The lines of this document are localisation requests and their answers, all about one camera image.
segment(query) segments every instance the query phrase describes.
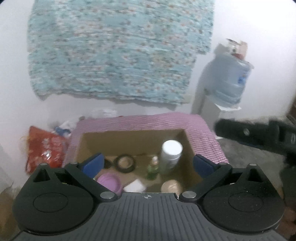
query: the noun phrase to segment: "purple bowl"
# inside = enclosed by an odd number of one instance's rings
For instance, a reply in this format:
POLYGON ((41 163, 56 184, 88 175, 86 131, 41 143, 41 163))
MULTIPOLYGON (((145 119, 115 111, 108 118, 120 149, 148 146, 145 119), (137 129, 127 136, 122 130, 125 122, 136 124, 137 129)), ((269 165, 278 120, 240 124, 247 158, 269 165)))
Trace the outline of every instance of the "purple bowl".
POLYGON ((117 175, 113 173, 105 173, 97 179, 97 182, 108 188, 111 192, 121 195, 122 185, 117 175))

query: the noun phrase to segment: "white bottle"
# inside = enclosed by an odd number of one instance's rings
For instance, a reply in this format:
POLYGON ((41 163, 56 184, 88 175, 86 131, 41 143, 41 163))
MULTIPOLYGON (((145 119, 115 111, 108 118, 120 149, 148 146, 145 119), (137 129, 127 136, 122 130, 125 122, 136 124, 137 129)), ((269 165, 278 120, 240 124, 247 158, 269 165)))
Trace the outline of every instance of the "white bottle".
POLYGON ((180 159, 182 150, 183 146, 178 141, 169 140, 163 143, 159 161, 161 174, 168 174, 174 168, 180 159))

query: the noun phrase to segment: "pink striped cloth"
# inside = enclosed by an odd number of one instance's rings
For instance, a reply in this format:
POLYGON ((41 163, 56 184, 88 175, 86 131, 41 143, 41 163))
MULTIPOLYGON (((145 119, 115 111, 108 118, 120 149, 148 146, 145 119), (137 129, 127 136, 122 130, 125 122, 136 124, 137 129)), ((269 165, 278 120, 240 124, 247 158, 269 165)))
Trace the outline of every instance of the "pink striped cloth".
POLYGON ((63 166, 74 159, 75 150, 83 133, 167 129, 184 129, 195 154, 201 154, 215 163, 222 161, 228 163, 213 133, 199 115, 171 112, 80 121, 72 132, 63 166))

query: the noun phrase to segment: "red plastic bag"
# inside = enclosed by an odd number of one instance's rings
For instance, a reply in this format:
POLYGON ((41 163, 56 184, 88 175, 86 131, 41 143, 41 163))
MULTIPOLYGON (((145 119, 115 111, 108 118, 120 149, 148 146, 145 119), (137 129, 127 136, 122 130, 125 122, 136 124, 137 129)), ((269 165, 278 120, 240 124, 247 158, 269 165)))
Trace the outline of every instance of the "red plastic bag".
POLYGON ((61 167, 67 151, 67 140, 59 135, 31 126, 28 139, 26 172, 32 173, 42 162, 61 167))

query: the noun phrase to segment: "green bottle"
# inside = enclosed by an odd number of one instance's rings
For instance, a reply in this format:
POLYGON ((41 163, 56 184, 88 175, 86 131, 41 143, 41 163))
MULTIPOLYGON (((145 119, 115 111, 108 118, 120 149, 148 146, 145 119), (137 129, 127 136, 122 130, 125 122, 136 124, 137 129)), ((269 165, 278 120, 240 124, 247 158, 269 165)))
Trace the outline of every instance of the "green bottle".
POLYGON ((147 179, 148 180, 155 180, 157 177, 157 174, 159 172, 158 170, 158 157, 154 156, 150 162, 150 164, 147 167, 147 179))

